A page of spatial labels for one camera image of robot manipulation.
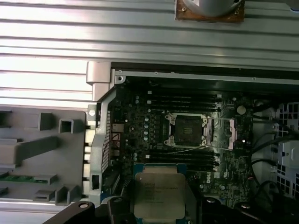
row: cable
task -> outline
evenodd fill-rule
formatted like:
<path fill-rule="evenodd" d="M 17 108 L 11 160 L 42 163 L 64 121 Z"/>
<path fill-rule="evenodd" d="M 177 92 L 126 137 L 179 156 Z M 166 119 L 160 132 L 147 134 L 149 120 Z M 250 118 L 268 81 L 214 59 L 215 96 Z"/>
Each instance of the cable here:
<path fill-rule="evenodd" d="M 254 153 L 258 152 L 259 150 L 261 150 L 261 149 L 263 149 L 267 146 L 270 146 L 272 144 L 280 143 L 282 141 L 291 140 L 291 139 L 294 139 L 293 135 L 287 135 L 287 136 L 284 136 L 284 137 L 273 139 L 271 141 L 265 142 L 265 143 L 255 147 L 255 148 L 253 148 L 252 151 L 251 151 L 251 154 L 254 154 Z"/>
<path fill-rule="evenodd" d="M 204 149 L 204 148 L 207 148 L 207 147 L 200 146 L 200 147 L 190 148 L 190 149 L 187 149 L 187 150 L 171 152 L 171 153 L 166 153 L 166 154 L 184 153 L 184 152 L 192 151 L 194 149 Z"/>
<path fill-rule="evenodd" d="M 257 159 L 251 162 L 251 165 L 256 164 L 258 162 L 266 162 L 268 164 L 270 164 L 271 166 L 276 166 L 276 162 L 274 162 L 273 160 L 269 160 L 269 159 Z"/>
<path fill-rule="evenodd" d="M 281 99 L 277 98 L 275 100 L 275 102 L 269 102 L 268 104 L 262 104 L 262 105 L 253 107 L 253 113 L 262 112 L 262 111 L 265 111 L 265 110 L 267 110 L 271 107 L 272 108 L 279 108 L 280 104 L 288 104 L 288 103 L 297 102 L 297 101 L 298 101 L 298 99 L 291 98 L 291 96 L 285 95 Z"/>
<path fill-rule="evenodd" d="M 250 165 L 251 174 L 252 174 L 253 180 L 254 180 L 255 183 L 256 183 L 256 187 L 259 188 L 258 191 L 257 191 L 257 193 L 252 197 L 252 200 L 254 200 L 254 199 L 257 197 L 257 195 L 260 194 L 261 191 L 263 191 L 263 193 L 264 193 L 264 195 L 265 195 L 265 197 L 266 197 L 268 203 L 269 203 L 269 204 L 272 204 L 272 200 L 271 200 L 271 198 L 268 196 L 267 192 L 266 192 L 263 188 L 261 188 L 261 184 L 260 184 L 260 182 L 259 182 L 259 181 L 257 180 L 257 178 L 256 178 L 256 174 L 254 173 L 254 170 L 253 170 L 253 166 L 252 166 L 252 165 L 253 165 L 253 164 L 251 163 L 251 165 Z"/>
<path fill-rule="evenodd" d="M 265 137 L 266 135 L 270 135 L 270 134 L 276 134 L 277 132 L 267 132 L 267 133 L 265 133 L 265 134 L 263 134 L 262 136 L 260 136 L 256 141 L 255 141 L 255 143 L 253 143 L 253 148 L 257 145 L 257 143 L 263 138 L 263 137 Z"/>
<path fill-rule="evenodd" d="M 252 116 L 253 118 L 256 118 L 256 119 L 260 119 L 260 120 L 265 120 L 265 121 L 268 121 L 270 123 L 277 123 L 279 126 L 281 126 L 284 130 L 286 130 L 287 132 L 289 133 L 295 133 L 292 129 L 290 129 L 287 125 L 284 125 L 283 123 L 281 123 L 279 120 L 277 119 L 274 119 L 272 117 L 262 117 L 262 116 L 257 116 L 257 115 L 253 115 Z"/>
<path fill-rule="evenodd" d="M 275 185 L 275 187 L 278 189 L 279 193 L 281 195 L 284 194 L 284 192 L 282 191 L 282 189 L 273 181 L 265 181 L 263 182 L 260 186 L 259 186 L 259 189 L 257 190 L 257 193 L 255 195 L 253 195 L 252 199 L 255 199 L 261 192 L 262 190 L 264 190 L 263 188 L 267 185 L 267 184 L 270 184 L 272 183 L 273 185 Z"/>

